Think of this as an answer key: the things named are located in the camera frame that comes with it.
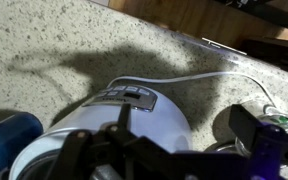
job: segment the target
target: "blue bottle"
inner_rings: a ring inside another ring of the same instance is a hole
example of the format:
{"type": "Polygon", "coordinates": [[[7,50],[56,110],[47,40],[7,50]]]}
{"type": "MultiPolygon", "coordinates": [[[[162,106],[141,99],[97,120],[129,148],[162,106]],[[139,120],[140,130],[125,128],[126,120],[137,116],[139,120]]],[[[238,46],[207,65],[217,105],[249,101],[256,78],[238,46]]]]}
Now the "blue bottle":
{"type": "Polygon", "coordinates": [[[18,113],[0,122],[0,171],[10,168],[17,155],[42,133],[42,124],[30,113],[18,113]]]}

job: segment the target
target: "wooden surface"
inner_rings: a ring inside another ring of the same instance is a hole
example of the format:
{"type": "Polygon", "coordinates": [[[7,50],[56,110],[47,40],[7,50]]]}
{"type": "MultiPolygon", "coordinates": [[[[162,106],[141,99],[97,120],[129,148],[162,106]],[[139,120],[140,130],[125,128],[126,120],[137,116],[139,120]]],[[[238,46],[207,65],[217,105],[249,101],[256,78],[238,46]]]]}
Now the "wooden surface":
{"type": "MultiPolygon", "coordinates": [[[[270,4],[288,11],[288,0],[270,4]]],[[[238,47],[250,36],[288,40],[288,29],[214,0],[110,0],[109,7],[188,36],[205,37],[231,47],[238,47]]]]}

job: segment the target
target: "dark object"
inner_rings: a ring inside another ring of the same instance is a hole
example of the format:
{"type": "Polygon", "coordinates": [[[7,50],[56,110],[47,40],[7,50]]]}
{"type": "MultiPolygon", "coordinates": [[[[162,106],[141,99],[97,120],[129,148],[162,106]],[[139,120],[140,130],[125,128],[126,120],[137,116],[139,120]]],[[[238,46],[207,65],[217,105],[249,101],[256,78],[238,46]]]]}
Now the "dark object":
{"type": "Polygon", "coordinates": [[[272,0],[216,0],[272,24],[288,28],[288,12],[265,3],[272,0]]]}
{"type": "Polygon", "coordinates": [[[241,105],[232,106],[230,126],[250,147],[250,159],[229,153],[169,154],[146,137],[137,138],[125,128],[125,120],[121,119],[127,118],[129,108],[123,105],[118,123],[107,127],[105,132],[95,135],[87,130],[72,132],[46,179],[89,179],[96,166],[111,164],[124,179],[275,180],[282,179],[281,162],[288,165],[288,134],[278,126],[260,124],[241,105]],[[239,130],[249,126],[248,132],[239,130]],[[119,170],[116,164],[127,168],[119,170]]]}
{"type": "Polygon", "coordinates": [[[11,167],[18,154],[42,133],[41,123],[29,113],[18,113],[0,122],[0,171],[11,167]]]}
{"type": "Polygon", "coordinates": [[[288,71],[288,41],[271,38],[244,40],[240,50],[288,71]]]}

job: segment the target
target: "speckled countertop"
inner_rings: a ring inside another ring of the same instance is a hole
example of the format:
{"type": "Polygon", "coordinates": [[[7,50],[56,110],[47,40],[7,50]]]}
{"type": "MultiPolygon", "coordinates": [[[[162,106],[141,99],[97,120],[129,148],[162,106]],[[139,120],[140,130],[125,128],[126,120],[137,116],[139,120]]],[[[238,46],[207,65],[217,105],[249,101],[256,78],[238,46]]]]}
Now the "speckled countertop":
{"type": "MultiPolygon", "coordinates": [[[[85,0],[0,0],[0,115],[27,111],[48,128],[117,76],[213,71],[256,77],[288,112],[288,73],[270,65],[85,0]]],[[[179,106],[197,150],[225,139],[231,104],[266,100],[253,81],[239,76],[144,85],[179,106]]]]}

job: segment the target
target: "cable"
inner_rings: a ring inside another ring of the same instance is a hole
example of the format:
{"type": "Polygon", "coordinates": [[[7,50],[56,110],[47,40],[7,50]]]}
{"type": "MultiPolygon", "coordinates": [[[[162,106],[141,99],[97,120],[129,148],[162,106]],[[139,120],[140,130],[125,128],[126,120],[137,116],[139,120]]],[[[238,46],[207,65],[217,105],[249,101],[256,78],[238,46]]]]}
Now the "cable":
{"type": "Polygon", "coordinates": [[[175,83],[175,82],[202,79],[202,78],[213,77],[213,76],[225,76],[225,75],[239,75],[239,76],[244,76],[253,80],[255,83],[257,83],[261,87],[261,89],[264,91],[268,99],[272,102],[273,106],[276,107],[275,102],[272,98],[272,95],[269,93],[269,91],[265,88],[265,86],[261,82],[259,82],[257,79],[247,74],[243,74],[239,72],[211,72],[211,73],[198,74],[198,75],[193,75],[193,76],[184,76],[184,77],[172,78],[172,79],[148,79],[148,78],[141,78],[141,77],[134,77],[134,76],[121,76],[121,77],[117,77],[113,79],[108,84],[107,88],[111,87],[112,84],[118,80],[134,80],[134,81],[141,81],[141,82],[147,82],[147,83],[165,84],[165,83],[175,83]]]}

